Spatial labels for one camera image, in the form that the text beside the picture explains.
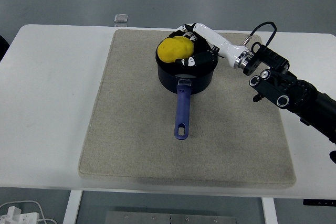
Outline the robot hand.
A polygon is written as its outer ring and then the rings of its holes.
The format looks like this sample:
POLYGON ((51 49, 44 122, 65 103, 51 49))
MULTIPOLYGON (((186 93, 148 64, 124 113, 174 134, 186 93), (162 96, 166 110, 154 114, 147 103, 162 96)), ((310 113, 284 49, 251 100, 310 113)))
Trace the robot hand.
POLYGON ((197 34, 213 47, 218 48, 218 55, 228 60, 229 65, 236 69, 245 69, 249 60, 252 58, 253 53, 245 45, 238 46, 232 44, 225 37, 221 36, 214 30, 208 28, 204 24, 184 24, 178 28, 179 31, 185 33, 197 34))

